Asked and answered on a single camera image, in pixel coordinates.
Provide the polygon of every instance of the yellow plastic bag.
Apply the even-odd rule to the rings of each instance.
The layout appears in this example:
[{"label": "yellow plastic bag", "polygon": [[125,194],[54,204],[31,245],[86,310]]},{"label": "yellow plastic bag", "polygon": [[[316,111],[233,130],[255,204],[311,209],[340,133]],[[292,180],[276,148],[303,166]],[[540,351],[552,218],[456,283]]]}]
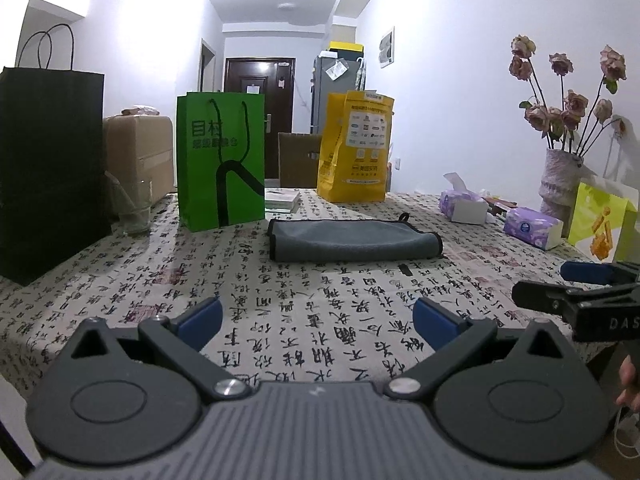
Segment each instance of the yellow plastic bag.
[{"label": "yellow plastic bag", "polygon": [[329,202],[380,202],[394,100],[375,92],[329,94],[318,195]]},{"label": "yellow plastic bag", "polygon": [[638,191],[593,177],[581,182],[568,241],[595,262],[625,260],[634,235]]}]

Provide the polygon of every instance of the table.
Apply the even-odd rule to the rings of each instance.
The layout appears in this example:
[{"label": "table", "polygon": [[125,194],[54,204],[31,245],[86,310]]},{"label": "table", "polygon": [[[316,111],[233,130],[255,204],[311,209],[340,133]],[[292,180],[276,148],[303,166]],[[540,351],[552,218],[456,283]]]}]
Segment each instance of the table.
[{"label": "table", "polygon": [[[260,380],[380,384],[433,352],[412,327],[417,298],[520,328],[546,316],[517,309],[513,283],[562,283],[560,264],[581,259],[568,245],[546,253],[528,246],[503,234],[500,224],[453,224],[434,196],[388,194],[383,203],[333,205],[314,190],[301,193],[296,213],[276,216],[387,220],[407,212],[418,229],[439,232],[444,257],[278,264],[269,260],[268,220],[191,233],[179,224],[177,197],[169,195],[154,209],[148,237],[113,234],[29,286],[0,280],[0,373],[26,399],[85,317],[136,326],[219,294],[225,320],[203,354],[250,386]],[[604,346],[577,349],[588,361]]]}]

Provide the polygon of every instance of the glass cup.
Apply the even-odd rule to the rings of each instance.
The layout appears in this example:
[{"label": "glass cup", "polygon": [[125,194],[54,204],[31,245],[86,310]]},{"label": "glass cup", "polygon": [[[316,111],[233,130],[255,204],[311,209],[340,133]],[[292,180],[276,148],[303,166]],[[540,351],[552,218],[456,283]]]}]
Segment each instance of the glass cup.
[{"label": "glass cup", "polygon": [[136,182],[110,181],[111,203],[126,235],[139,235],[151,228],[150,180]]}]

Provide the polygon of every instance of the green shopping bag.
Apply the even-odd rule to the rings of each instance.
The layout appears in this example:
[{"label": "green shopping bag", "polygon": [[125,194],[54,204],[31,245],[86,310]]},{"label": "green shopping bag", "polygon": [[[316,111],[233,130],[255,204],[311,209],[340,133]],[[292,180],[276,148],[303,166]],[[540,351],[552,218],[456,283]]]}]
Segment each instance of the green shopping bag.
[{"label": "green shopping bag", "polygon": [[264,96],[188,92],[178,97],[180,220],[204,231],[264,218]]}]

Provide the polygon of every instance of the brown door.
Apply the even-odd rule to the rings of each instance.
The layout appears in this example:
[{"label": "brown door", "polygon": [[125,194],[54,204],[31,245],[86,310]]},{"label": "brown door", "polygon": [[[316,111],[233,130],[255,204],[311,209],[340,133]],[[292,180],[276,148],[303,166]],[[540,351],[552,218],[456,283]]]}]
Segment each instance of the brown door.
[{"label": "brown door", "polygon": [[278,178],[278,133],[290,132],[295,59],[232,57],[226,60],[225,92],[264,94],[264,177]]}]

